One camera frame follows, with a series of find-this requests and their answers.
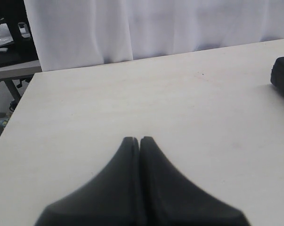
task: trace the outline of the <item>light gray tabletop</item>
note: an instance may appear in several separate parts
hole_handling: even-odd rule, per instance
[[[284,40],[37,73],[0,137],[0,226],[33,226],[125,136],[153,136],[253,226],[284,226]]]
[[[25,62],[0,68],[0,81],[5,79],[17,79],[22,76],[41,72],[39,60]]]

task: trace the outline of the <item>black object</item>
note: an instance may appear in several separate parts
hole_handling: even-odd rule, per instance
[[[140,144],[141,184],[150,225],[249,226],[243,213],[191,183],[152,137]]]
[[[204,192],[152,137],[124,138],[90,182],[49,205],[35,226],[249,226],[243,213]]]
[[[82,188],[49,205],[36,226],[145,225],[138,155],[138,141],[124,138],[106,167]]]
[[[0,9],[5,18],[14,43],[8,46],[6,53],[0,53],[0,67],[37,60],[36,48],[27,18],[23,0],[0,0]],[[19,24],[25,23],[31,37],[24,38]]]
[[[280,57],[276,60],[270,81],[284,94],[284,57]]]

